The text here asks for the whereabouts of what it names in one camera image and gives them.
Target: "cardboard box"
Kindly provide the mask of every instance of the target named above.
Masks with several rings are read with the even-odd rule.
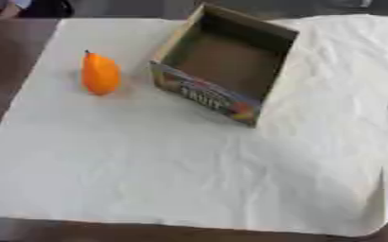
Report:
[[[156,85],[256,124],[297,32],[200,6],[151,60]]]

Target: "brown table surface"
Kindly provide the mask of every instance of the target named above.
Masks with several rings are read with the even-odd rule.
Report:
[[[0,23],[0,121],[10,101],[54,33],[57,20],[13,20]],[[261,233],[159,225],[92,224],[0,218],[1,231],[20,241],[387,241],[388,225],[361,238],[301,233]]]

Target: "white paper sheet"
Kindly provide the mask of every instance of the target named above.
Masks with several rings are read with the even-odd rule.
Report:
[[[0,216],[364,235],[388,221],[388,17],[301,31],[254,130],[154,88],[181,22],[65,20],[0,125]],[[79,86],[85,49],[131,83]]]

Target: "gray floor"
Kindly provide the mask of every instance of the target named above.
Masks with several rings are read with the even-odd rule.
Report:
[[[195,5],[210,2],[262,18],[295,18],[314,15],[371,13],[388,15],[388,0],[373,0],[371,6],[340,8],[334,1],[361,0],[70,0],[75,17],[147,17],[184,19]]]

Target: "paper wrinkle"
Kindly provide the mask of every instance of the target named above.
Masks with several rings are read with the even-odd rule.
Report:
[[[180,23],[62,21],[0,125],[0,216],[349,236],[388,222],[388,17],[275,21],[300,35],[256,129],[152,85]],[[88,95],[85,49],[131,81]]]

